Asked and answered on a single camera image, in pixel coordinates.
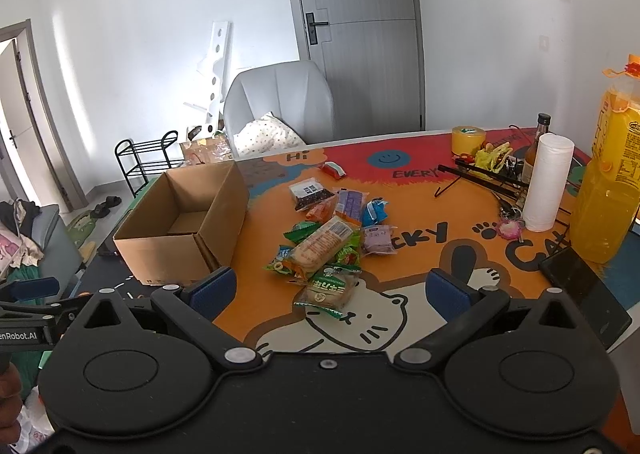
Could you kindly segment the person's left hand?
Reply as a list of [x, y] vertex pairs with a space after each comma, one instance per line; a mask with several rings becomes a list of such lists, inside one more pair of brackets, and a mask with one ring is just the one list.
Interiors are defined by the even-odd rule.
[[22, 409], [22, 382], [16, 367], [10, 363], [0, 377], [0, 443], [15, 443], [21, 434], [18, 422]]

